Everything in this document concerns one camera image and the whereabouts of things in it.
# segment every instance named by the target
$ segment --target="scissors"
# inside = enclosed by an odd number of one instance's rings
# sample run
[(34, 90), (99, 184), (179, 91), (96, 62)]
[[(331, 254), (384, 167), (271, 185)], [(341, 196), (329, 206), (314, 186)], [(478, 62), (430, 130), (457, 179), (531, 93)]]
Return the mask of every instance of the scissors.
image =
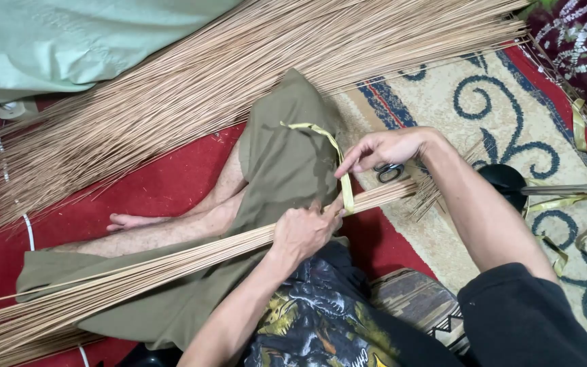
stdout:
[(373, 171), (378, 172), (379, 182), (387, 184), (403, 174), (404, 164), (381, 164), (373, 167)]

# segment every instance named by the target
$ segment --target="black t-shirt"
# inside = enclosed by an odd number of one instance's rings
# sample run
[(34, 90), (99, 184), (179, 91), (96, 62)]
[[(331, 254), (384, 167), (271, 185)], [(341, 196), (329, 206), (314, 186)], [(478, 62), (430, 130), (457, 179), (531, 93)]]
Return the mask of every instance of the black t-shirt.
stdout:
[[(369, 285), (346, 247), (330, 242), (271, 298), (246, 366), (441, 366), (463, 363), (439, 341), (368, 303)], [(482, 367), (587, 366), (587, 333), (556, 284), (518, 263), (459, 292), (471, 351)]]

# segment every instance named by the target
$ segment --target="floor mat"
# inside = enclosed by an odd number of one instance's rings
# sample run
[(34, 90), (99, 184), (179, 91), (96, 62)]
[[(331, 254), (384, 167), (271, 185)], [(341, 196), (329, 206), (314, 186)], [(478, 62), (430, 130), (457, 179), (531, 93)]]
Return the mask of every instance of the floor mat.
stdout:
[[(373, 78), (333, 96), (346, 121), (338, 135), (340, 145), (346, 149), (369, 131), (428, 125), (442, 131), (462, 152), (483, 139), (488, 151), (476, 168), (506, 163), (525, 177), (552, 185), (587, 184), (587, 155), (574, 148), (572, 111), (563, 92), (544, 79), (517, 47), (466, 57), (437, 67), (421, 65), (409, 74)], [(357, 179), (365, 189), (379, 185), (374, 172)], [(411, 209), (409, 202), (402, 201), (382, 208), (438, 280), (457, 292), (479, 272), (449, 216), (435, 207), (414, 223), (407, 217)], [(574, 245), (587, 230), (587, 201), (532, 212), (527, 223), (570, 256), (561, 283), (587, 330), (587, 257)], [(555, 259), (554, 253), (547, 253)]]
[[(25, 251), (104, 236), (110, 213), (158, 216), (186, 212), (213, 187), (242, 130), (243, 125), (239, 125), (199, 139), (129, 174), (102, 193), (51, 211), (40, 221), (32, 217), (28, 226), (20, 219), (14, 230), (0, 232), (0, 296), (14, 292)], [(379, 208), (347, 217), (343, 234), (351, 239), (355, 263), (370, 279), (402, 267), (433, 276)], [(0, 307), (6, 304), (12, 301), (1, 302)], [(134, 345), (109, 338), (31, 365), (83, 366), (86, 359), (90, 366), (99, 366), (100, 362), (113, 366)]]

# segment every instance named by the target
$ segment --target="beige rug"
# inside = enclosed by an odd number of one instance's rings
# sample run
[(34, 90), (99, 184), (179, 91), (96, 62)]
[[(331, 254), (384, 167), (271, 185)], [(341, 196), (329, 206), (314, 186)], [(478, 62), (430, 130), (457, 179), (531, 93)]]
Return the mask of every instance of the beige rug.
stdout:
[[(423, 65), (404, 76), (386, 75), (385, 81), (358, 84), (356, 89), (332, 96), (346, 121), (338, 136), (341, 146), (346, 149), (370, 131), (433, 126), (462, 151), (484, 138), (485, 145), (493, 148), (483, 153), (476, 168), (505, 163), (525, 177), (550, 184), (587, 184), (587, 155), (575, 150), (566, 127), (571, 116), (559, 116), (554, 103), (525, 78), (505, 52), (433, 66)], [(365, 189), (379, 185), (373, 172), (357, 179)], [(398, 202), (382, 209), (436, 277), (458, 292), (479, 272), (448, 215), (435, 206), (415, 223), (407, 218), (411, 208), (410, 203)], [(561, 284), (576, 318), (587, 330), (587, 258), (575, 248), (575, 240), (587, 229), (587, 201), (530, 213), (527, 226), (535, 234), (552, 238), (570, 256)]]

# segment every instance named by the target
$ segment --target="hairy leg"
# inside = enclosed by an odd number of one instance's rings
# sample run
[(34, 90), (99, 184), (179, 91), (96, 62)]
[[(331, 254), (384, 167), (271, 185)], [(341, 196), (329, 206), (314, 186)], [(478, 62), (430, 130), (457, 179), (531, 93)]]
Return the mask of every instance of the hairy leg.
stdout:
[[(190, 209), (187, 213), (181, 215), (180, 218), (190, 217), (192, 215), (212, 210), (226, 200), (232, 198), (234, 195), (237, 195), (241, 189), (246, 187), (246, 184), (247, 182), (244, 180), (244, 176), (241, 173), (241, 165), (239, 163), (239, 142), (237, 142), (232, 148), (230, 156), (223, 166), (214, 188), (212, 188), (200, 203), (196, 204), (196, 206)], [(110, 232), (115, 232), (118, 230), (127, 230), (156, 223), (163, 223), (170, 220), (173, 220), (173, 218), (140, 217), (138, 215), (113, 213), (110, 214), (110, 221), (112, 224), (107, 226), (106, 229)]]
[(237, 215), (244, 191), (207, 212), (176, 217), (161, 223), (125, 230), (92, 241), (51, 248), (54, 252), (77, 252), (103, 257), (134, 254), (158, 247), (223, 234)]

